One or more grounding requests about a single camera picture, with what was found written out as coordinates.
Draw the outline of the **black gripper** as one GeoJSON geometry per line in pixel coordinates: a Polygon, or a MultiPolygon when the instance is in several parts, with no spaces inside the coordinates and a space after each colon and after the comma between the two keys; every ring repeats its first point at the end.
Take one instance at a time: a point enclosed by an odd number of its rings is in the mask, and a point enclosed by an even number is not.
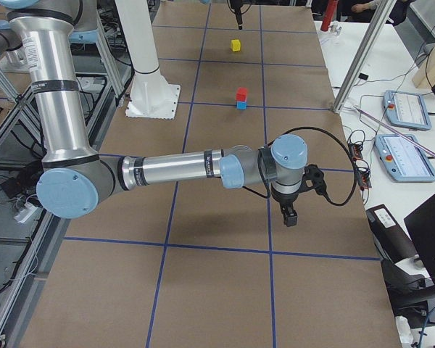
{"type": "Polygon", "coordinates": [[[297,181],[293,175],[290,175],[284,183],[280,181],[271,183],[272,196],[280,204],[283,224],[286,227],[297,225],[298,215],[294,209],[294,202],[300,194],[311,190],[315,190],[317,195],[328,198],[324,173],[314,164],[305,166],[297,181]]]}

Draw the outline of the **second grey robot arm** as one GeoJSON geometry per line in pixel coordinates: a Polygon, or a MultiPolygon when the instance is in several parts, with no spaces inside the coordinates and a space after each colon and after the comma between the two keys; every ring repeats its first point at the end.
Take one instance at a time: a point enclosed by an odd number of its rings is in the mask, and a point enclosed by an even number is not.
{"type": "Polygon", "coordinates": [[[0,68],[6,73],[28,73],[22,40],[6,20],[0,20],[0,68]]]}

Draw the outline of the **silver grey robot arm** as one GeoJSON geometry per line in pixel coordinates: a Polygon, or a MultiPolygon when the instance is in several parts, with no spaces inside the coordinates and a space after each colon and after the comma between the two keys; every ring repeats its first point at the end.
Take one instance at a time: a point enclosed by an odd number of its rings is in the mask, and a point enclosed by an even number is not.
{"type": "Polygon", "coordinates": [[[88,140],[70,49],[71,35],[96,21],[95,1],[3,1],[28,61],[46,145],[36,184],[39,202],[60,218],[92,212],[114,194],[156,183],[219,178],[227,189],[260,183],[287,226],[297,223],[294,201],[307,191],[327,196],[323,172],[307,161],[305,141],[288,132],[259,149],[233,146],[200,152],[141,156],[140,136],[120,131],[127,154],[103,155],[88,140]]]}

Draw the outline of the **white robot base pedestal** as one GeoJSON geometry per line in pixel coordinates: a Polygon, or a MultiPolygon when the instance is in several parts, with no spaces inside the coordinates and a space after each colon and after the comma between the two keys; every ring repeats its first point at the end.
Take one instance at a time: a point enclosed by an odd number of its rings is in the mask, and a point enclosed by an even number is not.
{"type": "Polygon", "coordinates": [[[147,2],[115,3],[134,71],[126,115],[172,120],[181,87],[168,83],[160,71],[147,2]]]}

